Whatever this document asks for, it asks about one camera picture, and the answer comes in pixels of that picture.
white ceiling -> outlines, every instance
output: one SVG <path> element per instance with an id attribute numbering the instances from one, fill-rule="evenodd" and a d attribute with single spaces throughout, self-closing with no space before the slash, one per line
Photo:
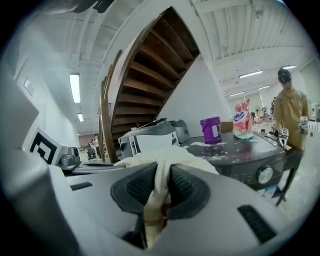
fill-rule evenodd
<path id="1" fill-rule="evenodd" d="M 98 131 L 98 81 L 113 37 L 143 0 L 116 0 L 104 13 L 37 14 L 20 49 L 29 52 L 49 90 L 80 135 Z M 215 73 L 224 94 L 253 90 L 277 81 L 281 66 L 303 67 L 316 54 L 295 17 L 271 0 L 193 0 L 208 36 Z M 264 70 L 239 80 L 241 74 Z M 74 104 L 69 74 L 80 73 L 81 103 Z M 79 122 L 77 113 L 83 114 Z"/>
<path id="2" fill-rule="evenodd" d="M 215 73 L 226 96 L 273 85 L 279 68 L 299 70 L 318 53 L 300 22 L 275 0 L 197 0 Z M 263 73 L 239 79 L 240 75 Z"/>
<path id="3" fill-rule="evenodd" d="M 113 37 L 141 2 L 116 0 L 101 14 L 92 7 L 82 13 L 38 13 L 23 33 L 20 51 L 27 49 L 54 99 L 74 120 L 80 135 L 98 132 L 94 99 L 101 81 L 97 78 Z M 79 104 L 73 102 L 70 73 L 80 73 Z M 84 122 L 79 121 L 77 113 L 82 113 Z"/>

black vent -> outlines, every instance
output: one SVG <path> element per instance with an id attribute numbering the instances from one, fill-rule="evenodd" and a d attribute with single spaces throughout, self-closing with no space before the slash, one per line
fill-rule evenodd
<path id="1" fill-rule="evenodd" d="M 243 205 L 238 211 L 248 223 L 261 244 L 269 241 L 276 235 L 276 232 L 265 222 L 251 205 Z"/>

tan shirt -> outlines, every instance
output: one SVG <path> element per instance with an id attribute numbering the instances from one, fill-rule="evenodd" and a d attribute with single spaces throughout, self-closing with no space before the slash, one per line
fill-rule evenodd
<path id="1" fill-rule="evenodd" d="M 300 117 L 309 117 L 307 96 L 292 88 L 292 93 L 282 90 L 275 99 L 274 117 L 289 130 L 288 144 L 304 150 L 306 136 L 299 129 Z"/>

purple bucket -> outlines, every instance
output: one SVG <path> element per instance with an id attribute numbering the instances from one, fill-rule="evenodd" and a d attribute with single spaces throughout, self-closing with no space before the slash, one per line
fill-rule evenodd
<path id="1" fill-rule="evenodd" d="M 206 144 L 217 144 L 221 142 L 220 117 L 212 117 L 200 121 L 204 142 Z"/>

white cloth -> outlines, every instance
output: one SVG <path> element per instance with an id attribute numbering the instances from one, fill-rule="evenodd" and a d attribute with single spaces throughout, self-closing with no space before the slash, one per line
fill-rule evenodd
<path id="1" fill-rule="evenodd" d="M 164 217 L 161 209 L 164 202 L 169 203 L 171 201 L 168 189 L 170 166 L 181 164 L 219 175 L 216 168 L 209 162 L 199 157 L 195 157 L 185 148 L 179 146 L 170 146 L 151 152 L 138 153 L 134 157 L 125 158 L 114 165 L 133 167 L 153 162 L 157 162 L 154 189 L 149 195 L 143 212 L 148 247 L 154 244 L 157 236 L 164 227 Z"/>
<path id="2" fill-rule="evenodd" d="M 154 178 L 154 189 L 147 204 L 160 208 L 169 194 L 168 179 L 170 166 L 181 164 L 194 167 L 218 175 L 216 168 L 209 162 L 199 157 L 195 157 L 185 148 L 179 146 L 170 146 L 151 152 L 142 152 L 134 157 L 125 158 L 114 166 L 132 167 L 142 164 L 157 162 L 157 169 Z"/>

